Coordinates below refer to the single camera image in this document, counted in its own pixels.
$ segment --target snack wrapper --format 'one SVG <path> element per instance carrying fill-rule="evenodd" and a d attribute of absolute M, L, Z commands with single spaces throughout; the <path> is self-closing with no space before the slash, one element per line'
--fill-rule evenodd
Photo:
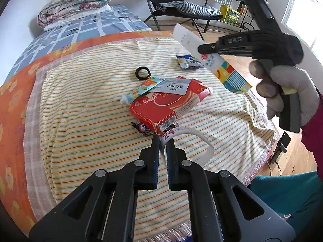
<path fill-rule="evenodd" d="M 177 55 L 176 57 L 182 69 L 199 69 L 203 67 L 202 63 L 197 58 L 191 56 L 190 54 L 183 55 L 183 56 Z"/>
<path fill-rule="evenodd" d="M 132 126 L 138 130 L 139 133 L 141 133 L 144 137 L 151 136 L 154 134 L 154 132 L 146 126 L 144 123 L 137 120 L 135 123 L 131 122 Z M 168 128 L 166 128 L 163 132 L 160 133 L 160 136 L 162 136 L 164 133 L 166 133 L 168 130 L 172 128 L 178 127 L 178 124 L 175 122 L 171 124 Z"/>

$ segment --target black cable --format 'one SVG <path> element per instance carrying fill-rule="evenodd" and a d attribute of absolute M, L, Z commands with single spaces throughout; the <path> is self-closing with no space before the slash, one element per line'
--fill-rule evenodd
<path fill-rule="evenodd" d="M 270 176 L 271 176 L 271 168 L 270 168 L 270 164 L 269 164 L 269 162 L 267 161 L 267 164 L 268 164 L 268 167 L 269 167 L 269 174 L 270 174 Z"/>
<path fill-rule="evenodd" d="M 282 170 L 280 169 L 279 164 L 277 163 L 277 161 L 275 161 L 275 163 L 276 163 L 276 165 L 278 166 L 278 169 L 279 169 L 279 171 L 280 171 L 280 176 L 281 176 L 281 175 L 282 175 Z"/>

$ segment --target pillow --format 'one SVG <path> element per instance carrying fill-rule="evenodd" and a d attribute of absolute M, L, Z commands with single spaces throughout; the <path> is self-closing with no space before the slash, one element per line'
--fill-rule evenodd
<path fill-rule="evenodd" d="M 221 14 L 220 10 L 209 5 L 201 6 L 187 1 L 160 3 L 159 5 L 161 5 L 161 10 L 168 7 L 175 7 L 181 13 L 193 16 L 212 17 Z"/>

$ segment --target window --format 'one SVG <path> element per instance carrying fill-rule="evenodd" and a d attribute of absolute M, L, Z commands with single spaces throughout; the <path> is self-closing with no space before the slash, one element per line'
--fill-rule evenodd
<path fill-rule="evenodd" d="M 323 63 L 323 10 L 312 0 L 289 0 L 282 23 Z"/>

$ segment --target white work glove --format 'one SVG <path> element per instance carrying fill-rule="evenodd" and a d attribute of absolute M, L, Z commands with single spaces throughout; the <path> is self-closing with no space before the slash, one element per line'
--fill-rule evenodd
<path fill-rule="evenodd" d="M 279 113 L 284 108 L 283 99 L 278 94 L 278 88 L 275 83 L 298 91 L 301 126 L 306 125 L 315 115 L 320 97 L 312 79 L 305 70 L 295 66 L 274 66 L 270 70 L 269 77 L 261 62 L 253 61 L 249 64 L 249 71 L 254 77 L 262 79 L 256 89 L 258 94 L 267 100 L 268 119 L 272 119 L 275 115 L 279 117 Z"/>

